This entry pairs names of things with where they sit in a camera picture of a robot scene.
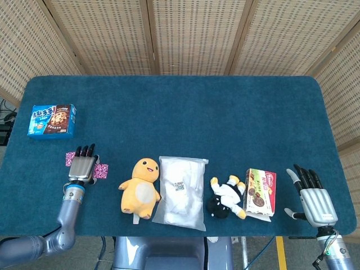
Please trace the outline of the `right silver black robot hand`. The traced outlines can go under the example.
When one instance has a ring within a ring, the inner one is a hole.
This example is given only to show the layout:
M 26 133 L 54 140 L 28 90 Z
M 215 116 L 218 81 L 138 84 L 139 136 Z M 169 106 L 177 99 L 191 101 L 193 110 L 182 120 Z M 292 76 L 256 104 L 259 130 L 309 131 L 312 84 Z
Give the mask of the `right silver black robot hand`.
M 286 173 L 298 192 L 303 212 L 297 213 L 289 208 L 284 208 L 284 212 L 294 220 L 307 221 L 314 228 L 334 226 L 338 216 L 330 195 L 323 187 L 317 173 L 297 164 L 294 168 L 294 170 L 287 168 Z

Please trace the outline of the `grey robot torso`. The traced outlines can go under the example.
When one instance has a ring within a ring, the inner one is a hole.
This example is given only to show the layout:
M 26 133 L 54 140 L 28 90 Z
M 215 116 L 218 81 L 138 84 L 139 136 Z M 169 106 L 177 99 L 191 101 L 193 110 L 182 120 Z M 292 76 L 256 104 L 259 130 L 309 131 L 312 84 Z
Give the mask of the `grey robot torso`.
M 234 270 L 230 237 L 134 237 L 115 241 L 111 270 Z

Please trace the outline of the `green red biscuit box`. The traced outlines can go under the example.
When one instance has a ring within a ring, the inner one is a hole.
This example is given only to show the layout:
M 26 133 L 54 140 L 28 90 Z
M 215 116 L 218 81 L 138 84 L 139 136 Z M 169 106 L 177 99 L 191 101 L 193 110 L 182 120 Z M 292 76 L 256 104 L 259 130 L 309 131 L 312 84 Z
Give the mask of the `green red biscuit box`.
M 243 209 L 247 216 L 271 222 L 276 207 L 277 174 L 250 168 L 246 172 Z

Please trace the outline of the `blue carpet table cover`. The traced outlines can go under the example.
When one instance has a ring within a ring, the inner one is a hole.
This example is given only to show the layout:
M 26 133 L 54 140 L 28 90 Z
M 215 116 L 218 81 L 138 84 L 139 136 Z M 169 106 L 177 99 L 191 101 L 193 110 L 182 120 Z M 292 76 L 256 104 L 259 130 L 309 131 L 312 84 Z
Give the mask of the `blue carpet table cover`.
M 73 104 L 73 138 L 33 139 L 34 105 Z M 69 168 L 65 154 L 95 144 L 109 165 L 106 179 L 85 191 L 76 233 L 87 236 L 201 236 L 196 229 L 150 220 L 132 223 L 120 210 L 120 183 L 141 158 L 209 160 L 204 180 L 244 178 L 250 168 L 277 174 L 271 222 L 204 213 L 206 236 L 314 236 L 300 212 L 286 169 L 313 169 L 328 190 L 342 235 L 356 214 L 318 83 L 309 76 L 38 76 L 25 88 L 0 166 L 0 235 L 44 235 L 54 230 Z

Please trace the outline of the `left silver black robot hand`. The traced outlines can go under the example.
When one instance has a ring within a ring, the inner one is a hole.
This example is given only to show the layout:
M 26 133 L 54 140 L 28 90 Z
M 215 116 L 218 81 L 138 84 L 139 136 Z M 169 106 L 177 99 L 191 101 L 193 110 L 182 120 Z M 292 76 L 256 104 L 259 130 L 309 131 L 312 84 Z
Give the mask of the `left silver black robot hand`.
M 69 181 L 77 185 L 94 185 L 97 182 L 95 177 L 95 166 L 100 163 L 100 157 L 94 155 L 95 144 L 84 147 L 79 146 L 72 160 L 69 170 Z

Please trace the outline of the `yellow floor tape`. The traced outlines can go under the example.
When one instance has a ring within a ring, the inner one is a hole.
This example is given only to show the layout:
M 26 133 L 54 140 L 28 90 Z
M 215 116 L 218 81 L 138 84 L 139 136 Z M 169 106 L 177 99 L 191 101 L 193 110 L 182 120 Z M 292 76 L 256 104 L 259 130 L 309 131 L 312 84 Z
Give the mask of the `yellow floor tape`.
M 284 238 L 282 236 L 276 236 L 276 248 L 279 270 L 287 270 Z

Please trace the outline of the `black white plush doll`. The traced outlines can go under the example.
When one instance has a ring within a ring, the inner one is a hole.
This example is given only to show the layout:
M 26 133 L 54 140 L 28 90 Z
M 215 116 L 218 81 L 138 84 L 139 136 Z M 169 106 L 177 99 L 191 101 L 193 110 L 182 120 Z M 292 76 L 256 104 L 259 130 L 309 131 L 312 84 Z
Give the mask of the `black white plush doll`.
M 240 219 L 246 218 L 244 209 L 239 206 L 246 186 L 238 176 L 230 175 L 227 182 L 223 184 L 219 184 L 217 177 L 212 177 L 210 186 L 213 196 L 206 203 L 206 208 L 212 217 L 225 219 L 233 213 Z

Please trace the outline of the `grey metal table leg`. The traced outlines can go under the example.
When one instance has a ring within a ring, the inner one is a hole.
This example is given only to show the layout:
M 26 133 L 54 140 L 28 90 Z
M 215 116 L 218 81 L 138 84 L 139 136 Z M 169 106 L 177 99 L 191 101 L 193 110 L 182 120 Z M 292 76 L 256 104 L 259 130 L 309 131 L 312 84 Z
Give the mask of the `grey metal table leg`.
M 241 248 L 242 248 L 242 265 L 243 270 L 247 270 L 248 268 L 248 247 L 247 247 L 247 241 L 245 236 L 240 237 L 241 240 Z

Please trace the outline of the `blue chocolate cookie box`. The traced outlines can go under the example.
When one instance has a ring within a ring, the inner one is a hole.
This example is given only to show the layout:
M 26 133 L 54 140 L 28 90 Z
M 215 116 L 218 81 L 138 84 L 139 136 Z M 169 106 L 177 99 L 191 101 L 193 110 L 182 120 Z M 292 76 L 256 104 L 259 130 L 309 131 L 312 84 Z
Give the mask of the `blue chocolate cookie box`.
M 34 105 L 28 137 L 35 140 L 73 138 L 76 114 L 73 104 Z

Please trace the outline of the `orange plush toy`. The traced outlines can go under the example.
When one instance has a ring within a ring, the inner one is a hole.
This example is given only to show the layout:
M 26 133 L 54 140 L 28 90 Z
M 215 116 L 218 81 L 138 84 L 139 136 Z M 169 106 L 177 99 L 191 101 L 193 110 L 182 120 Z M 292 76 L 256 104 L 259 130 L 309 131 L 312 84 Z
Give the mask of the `orange plush toy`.
M 121 183 L 120 209 L 122 213 L 133 215 L 133 224 L 140 219 L 150 219 L 155 204 L 161 196 L 154 183 L 159 177 L 159 165 L 151 158 L 142 158 L 133 167 L 131 179 Z

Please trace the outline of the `woven bamboo folding screen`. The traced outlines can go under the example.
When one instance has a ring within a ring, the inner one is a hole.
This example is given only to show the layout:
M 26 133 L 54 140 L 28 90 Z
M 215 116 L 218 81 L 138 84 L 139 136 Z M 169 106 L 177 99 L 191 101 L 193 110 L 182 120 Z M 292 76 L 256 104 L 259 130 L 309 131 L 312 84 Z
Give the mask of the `woven bamboo folding screen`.
M 360 244 L 360 0 L 0 0 L 0 124 L 38 75 L 307 75 Z

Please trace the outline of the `white clothes in plastic bag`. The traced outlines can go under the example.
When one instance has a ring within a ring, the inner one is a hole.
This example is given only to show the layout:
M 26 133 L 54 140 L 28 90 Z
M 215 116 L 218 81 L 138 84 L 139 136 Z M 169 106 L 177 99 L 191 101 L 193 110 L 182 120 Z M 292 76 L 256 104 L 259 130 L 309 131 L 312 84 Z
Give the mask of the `white clothes in plastic bag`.
M 204 173 L 207 159 L 161 156 L 160 196 L 154 223 L 206 231 Z

